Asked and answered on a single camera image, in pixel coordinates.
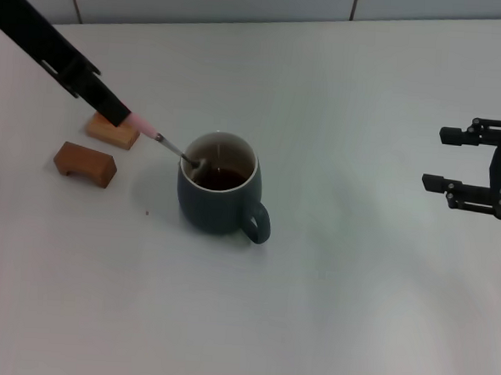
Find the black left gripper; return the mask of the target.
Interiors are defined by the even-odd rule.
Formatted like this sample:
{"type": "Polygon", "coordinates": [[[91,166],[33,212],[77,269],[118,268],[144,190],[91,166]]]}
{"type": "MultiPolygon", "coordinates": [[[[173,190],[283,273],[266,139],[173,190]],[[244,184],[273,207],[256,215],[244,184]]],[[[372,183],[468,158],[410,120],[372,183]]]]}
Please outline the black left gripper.
{"type": "Polygon", "coordinates": [[[97,68],[27,0],[0,0],[0,30],[111,125],[119,126],[131,114],[100,80],[97,68]]]}

